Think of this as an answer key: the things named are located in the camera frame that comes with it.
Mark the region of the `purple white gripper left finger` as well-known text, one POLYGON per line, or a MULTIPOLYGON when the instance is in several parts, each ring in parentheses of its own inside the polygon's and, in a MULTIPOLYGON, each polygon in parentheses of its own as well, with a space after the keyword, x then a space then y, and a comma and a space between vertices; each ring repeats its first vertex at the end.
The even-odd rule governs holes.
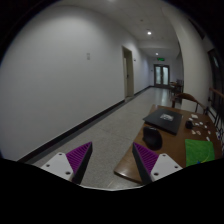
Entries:
POLYGON ((80 185, 91 154, 92 143, 88 142, 68 153, 57 153, 42 166, 42 169, 80 185))

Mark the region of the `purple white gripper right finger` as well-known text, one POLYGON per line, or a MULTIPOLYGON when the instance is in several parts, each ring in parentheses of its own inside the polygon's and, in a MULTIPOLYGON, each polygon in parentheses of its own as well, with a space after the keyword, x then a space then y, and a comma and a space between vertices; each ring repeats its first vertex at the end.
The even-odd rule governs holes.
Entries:
POLYGON ((133 144, 132 153, 144 185, 182 169, 168 154, 162 153, 158 155, 137 143, 133 144))

